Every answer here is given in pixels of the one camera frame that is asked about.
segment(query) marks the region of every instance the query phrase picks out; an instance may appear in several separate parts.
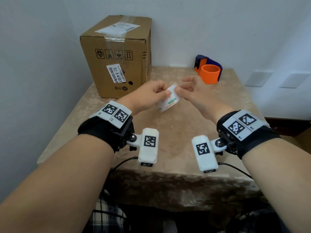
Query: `hand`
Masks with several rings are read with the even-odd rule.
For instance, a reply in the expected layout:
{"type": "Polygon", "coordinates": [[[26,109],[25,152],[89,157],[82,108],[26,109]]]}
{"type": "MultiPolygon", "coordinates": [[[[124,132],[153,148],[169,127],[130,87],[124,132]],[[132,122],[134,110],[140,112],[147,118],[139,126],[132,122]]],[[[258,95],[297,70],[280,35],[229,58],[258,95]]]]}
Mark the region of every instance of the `hand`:
{"type": "Polygon", "coordinates": [[[216,124],[221,117],[234,111],[232,107],[220,101],[198,75],[183,78],[183,82],[175,88],[176,94],[190,101],[204,118],[216,124]]]}
{"type": "Polygon", "coordinates": [[[117,102],[130,109],[132,115],[136,115],[168,98],[171,92],[167,88],[168,86],[161,80],[149,81],[117,102]]]}

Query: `human arm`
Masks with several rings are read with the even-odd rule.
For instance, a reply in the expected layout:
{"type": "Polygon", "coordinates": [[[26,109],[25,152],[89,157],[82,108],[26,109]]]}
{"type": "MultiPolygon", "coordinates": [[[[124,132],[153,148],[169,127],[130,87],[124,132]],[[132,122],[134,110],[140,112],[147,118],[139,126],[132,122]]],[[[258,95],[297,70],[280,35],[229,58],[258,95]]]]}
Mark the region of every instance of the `human arm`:
{"type": "MultiPolygon", "coordinates": [[[[150,81],[118,100],[132,115],[170,95],[150,81]]],[[[58,149],[0,205],[0,232],[82,232],[110,170],[114,152],[81,134],[58,149]]]]}
{"type": "MultiPolygon", "coordinates": [[[[175,92],[215,124],[234,111],[199,76],[184,79],[175,92]]],[[[311,155],[282,139],[261,143],[242,162],[292,233],[311,229],[311,155]]]]}

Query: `cardboard box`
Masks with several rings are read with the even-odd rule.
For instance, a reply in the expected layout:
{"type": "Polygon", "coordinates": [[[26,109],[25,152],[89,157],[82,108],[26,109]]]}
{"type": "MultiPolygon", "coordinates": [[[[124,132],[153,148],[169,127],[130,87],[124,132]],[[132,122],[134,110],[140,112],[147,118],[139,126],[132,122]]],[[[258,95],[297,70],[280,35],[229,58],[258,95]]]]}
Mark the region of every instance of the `cardboard box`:
{"type": "Polygon", "coordinates": [[[150,80],[151,23],[147,17],[109,15],[80,36],[101,97],[121,98],[150,80]]]}

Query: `green label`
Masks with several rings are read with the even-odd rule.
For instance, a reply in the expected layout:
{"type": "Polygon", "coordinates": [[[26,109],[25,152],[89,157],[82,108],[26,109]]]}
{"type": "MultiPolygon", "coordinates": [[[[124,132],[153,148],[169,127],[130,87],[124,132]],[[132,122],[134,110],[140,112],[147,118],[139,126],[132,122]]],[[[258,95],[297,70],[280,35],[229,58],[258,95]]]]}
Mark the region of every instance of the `green label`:
{"type": "Polygon", "coordinates": [[[176,100],[176,98],[174,98],[173,100],[171,100],[171,101],[169,102],[169,104],[173,103],[175,100],[176,100]]]}

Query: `table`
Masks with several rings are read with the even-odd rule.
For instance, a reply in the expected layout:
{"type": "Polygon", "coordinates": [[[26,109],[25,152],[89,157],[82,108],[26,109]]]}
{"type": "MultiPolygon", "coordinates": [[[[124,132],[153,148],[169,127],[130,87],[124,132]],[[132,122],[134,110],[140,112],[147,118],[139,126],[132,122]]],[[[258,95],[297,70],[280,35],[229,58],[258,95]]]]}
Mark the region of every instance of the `table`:
{"type": "MultiPolygon", "coordinates": [[[[152,67],[151,80],[162,79],[171,85],[194,74],[189,68],[152,67]]],[[[262,118],[233,69],[224,69],[220,81],[209,87],[233,108],[249,110],[262,118]]],[[[38,164],[76,136],[79,125],[108,101],[98,95],[92,84],[39,157],[38,164]]],[[[222,165],[218,171],[206,174],[199,170],[192,138],[204,134],[213,140],[218,136],[216,126],[188,101],[182,99],[163,113],[153,107],[134,116],[133,123],[137,134],[146,127],[159,131],[158,161],[150,168],[130,160],[111,175],[107,186],[118,202],[169,211],[230,211],[240,208],[242,199],[261,195],[252,179],[231,167],[222,165]]],[[[138,150],[130,152],[126,146],[115,153],[112,167],[133,156],[138,156],[138,150]]],[[[247,172],[235,155],[224,152],[216,159],[247,172]]]]}

